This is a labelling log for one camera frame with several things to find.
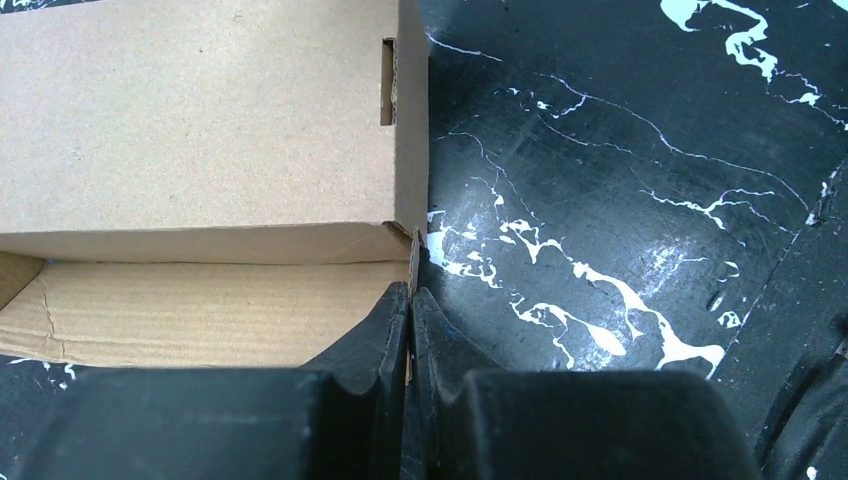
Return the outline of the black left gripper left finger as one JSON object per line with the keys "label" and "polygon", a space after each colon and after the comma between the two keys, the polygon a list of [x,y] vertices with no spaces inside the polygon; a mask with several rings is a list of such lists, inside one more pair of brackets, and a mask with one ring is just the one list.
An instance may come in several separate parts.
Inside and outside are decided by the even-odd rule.
{"label": "black left gripper left finger", "polygon": [[395,479],[408,287],[297,368],[97,369],[52,407],[17,479]]}

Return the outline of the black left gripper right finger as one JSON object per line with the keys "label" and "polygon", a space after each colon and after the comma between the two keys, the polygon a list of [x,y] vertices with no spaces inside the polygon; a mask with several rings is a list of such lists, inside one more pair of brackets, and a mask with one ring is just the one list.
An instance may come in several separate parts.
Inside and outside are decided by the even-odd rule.
{"label": "black left gripper right finger", "polygon": [[427,289],[411,303],[430,479],[755,479],[725,402],[680,371],[511,371]]}

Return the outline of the brown cardboard box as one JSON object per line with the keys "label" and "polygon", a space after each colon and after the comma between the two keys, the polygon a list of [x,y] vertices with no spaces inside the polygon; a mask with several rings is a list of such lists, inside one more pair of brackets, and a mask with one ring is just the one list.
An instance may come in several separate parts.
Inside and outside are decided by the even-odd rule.
{"label": "brown cardboard box", "polygon": [[295,366],[413,276],[414,1],[94,1],[1,18],[1,351]]}

